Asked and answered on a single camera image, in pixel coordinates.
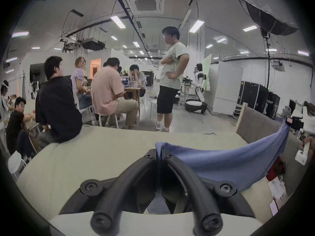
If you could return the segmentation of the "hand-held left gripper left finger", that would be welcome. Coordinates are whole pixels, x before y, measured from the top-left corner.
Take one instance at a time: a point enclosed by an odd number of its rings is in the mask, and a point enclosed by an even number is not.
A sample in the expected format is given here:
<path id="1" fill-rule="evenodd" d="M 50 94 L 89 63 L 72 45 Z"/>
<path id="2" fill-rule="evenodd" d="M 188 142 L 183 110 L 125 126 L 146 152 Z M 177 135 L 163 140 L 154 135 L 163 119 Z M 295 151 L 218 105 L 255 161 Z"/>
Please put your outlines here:
<path id="1" fill-rule="evenodd" d="M 156 149 L 150 149 L 118 177 L 88 179 L 68 199 L 59 215 L 92 211 L 90 226 L 101 236 L 116 236 L 122 211 L 143 214 L 155 198 L 157 177 Z"/>

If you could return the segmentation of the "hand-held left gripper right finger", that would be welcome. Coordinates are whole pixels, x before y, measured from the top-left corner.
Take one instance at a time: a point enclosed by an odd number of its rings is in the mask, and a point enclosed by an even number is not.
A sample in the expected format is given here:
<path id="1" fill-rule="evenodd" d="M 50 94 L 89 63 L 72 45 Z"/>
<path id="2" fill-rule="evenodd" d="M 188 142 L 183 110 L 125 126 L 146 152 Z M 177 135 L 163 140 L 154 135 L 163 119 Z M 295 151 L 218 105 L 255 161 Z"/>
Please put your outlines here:
<path id="1" fill-rule="evenodd" d="M 162 149 L 161 177 L 171 171 L 183 189 L 183 212 L 191 210 L 194 217 L 193 233 L 196 236 L 215 236 L 223 229 L 221 213 L 236 218 L 255 215 L 246 199 L 231 181 L 214 181 L 200 178 L 191 167 L 167 149 Z"/>

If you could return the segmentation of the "person's right hand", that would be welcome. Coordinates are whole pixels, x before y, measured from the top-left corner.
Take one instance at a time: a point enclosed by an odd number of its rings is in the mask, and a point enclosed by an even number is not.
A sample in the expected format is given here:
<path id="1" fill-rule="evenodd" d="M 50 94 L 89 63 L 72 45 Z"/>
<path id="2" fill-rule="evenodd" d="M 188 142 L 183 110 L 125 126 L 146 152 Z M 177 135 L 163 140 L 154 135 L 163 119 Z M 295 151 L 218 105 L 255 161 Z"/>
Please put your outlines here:
<path id="1" fill-rule="evenodd" d="M 304 151 L 308 148 L 308 155 L 313 156 L 314 151 L 315 151 L 315 136 L 307 136 L 304 139 Z"/>

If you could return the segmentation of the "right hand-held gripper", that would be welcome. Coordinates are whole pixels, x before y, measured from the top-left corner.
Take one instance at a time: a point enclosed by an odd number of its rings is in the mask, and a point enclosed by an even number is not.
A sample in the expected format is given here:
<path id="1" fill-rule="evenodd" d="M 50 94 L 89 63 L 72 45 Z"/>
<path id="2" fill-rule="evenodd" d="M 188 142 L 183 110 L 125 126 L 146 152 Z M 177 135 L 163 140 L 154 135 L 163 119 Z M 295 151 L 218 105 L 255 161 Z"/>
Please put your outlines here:
<path id="1" fill-rule="evenodd" d="M 305 137 L 314 136 L 315 134 L 315 116 L 313 107 L 302 107 L 299 112 L 295 109 L 292 113 L 292 118 L 287 117 L 286 123 L 289 127 L 297 131 L 297 137 L 304 135 Z M 303 150 L 299 150 L 295 156 L 295 160 L 302 165 L 306 164 L 308 159 L 308 151 L 310 148 L 310 141 L 303 142 Z"/>

